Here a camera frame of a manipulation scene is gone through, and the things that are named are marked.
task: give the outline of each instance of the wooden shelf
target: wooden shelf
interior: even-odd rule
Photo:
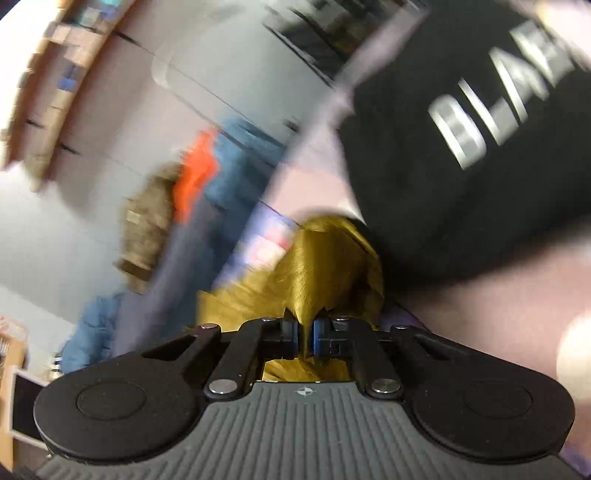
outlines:
[[[22,367],[27,351],[28,330],[14,320],[8,320],[0,316],[0,324],[3,337],[10,341],[8,352],[4,358],[3,371],[8,372],[10,367]],[[17,335],[11,335],[11,329],[19,330]],[[5,412],[10,401],[10,378],[9,375],[2,375],[0,380],[0,463],[9,470],[14,466],[14,438],[8,433],[8,426],[5,421]]]
[[[58,0],[57,7],[59,11],[54,22],[56,24],[61,23],[67,15],[70,15],[79,6],[80,1],[82,0]],[[51,50],[51,41],[44,34],[29,58],[26,70],[21,75],[11,118],[2,139],[5,144],[6,157],[5,164],[0,165],[0,168],[20,159],[29,105],[34,97],[37,85],[43,77],[48,61],[51,59]]]
[[[72,31],[68,34],[70,40],[65,42],[67,47],[66,59],[75,66],[74,70],[68,75],[68,77],[71,77],[71,81],[65,82],[70,85],[62,85],[62,88],[56,89],[51,104],[43,116],[42,124],[44,128],[37,132],[34,143],[35,150],[25,159],[25,169],[33,178],[31,190],[34,192],[39,191],[47,180],[48,171],[64,123],[86,74],[110,34],[134,3],[135,0],[127,0],[126,4],[122,5],[117,12],[117,18],[112,21],[103,20],[96,32],[83,27],[72,26]]]

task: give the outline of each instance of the ribbed gray grip surface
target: ribbed gray grip surface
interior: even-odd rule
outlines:
[[[245,398],[214,403],[160,456],[122,466],[55,457],[43,480],[570,480],[561,460],[481,465],[424,439],[402,407],[370,400],[354,383],[257,383]]]

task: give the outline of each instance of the black fabric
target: black fabric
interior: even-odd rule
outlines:
[[[356,88],[339,137],[386,278],[414,286],[470,277],[590,212],[588,72],[576,65],[556,88],[547,84],[546,101],[532,96],[528,119],[501,146],[458,86],[465,79],[488,108],[503,97],[513,109],[489,52],[522,59],[509,31],[526,20],[484,0],[439,5],[396,60]],[[486,141],[465,170],[428,112],[444,94]]]
[[[0,0],[0,20],[18,3],[18,0]]]

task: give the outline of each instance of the logo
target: logo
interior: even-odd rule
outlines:
[[[312,390],[310,387],[301,387],[298,388],[295,393],[301,395],[302,397],[307,397],[308,395],[312,395],[316,390]]]

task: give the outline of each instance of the blue fabric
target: blue fabric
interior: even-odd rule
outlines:
[[[123,294],[97,297],[86,304],[76,331],[61,352],[61,371],[65,374],[111,357],[117,314]]]
[[[225,123],[214,143],[220,170],[191,209],[188,224],[171,231],[149,289],[127,292],[113,355],[178,336],[197,322],[197,293],[209,291],[281,161],[285,147],[244,120]]]
[[[236,207],[241,199],[249,205],[254,201],[252,210],[283,158],[285,146],[244,119],[225,122],[222,127],[226,135],[218,134],[213,146],[219,172],[205,187],[205,196],[223,209]]]

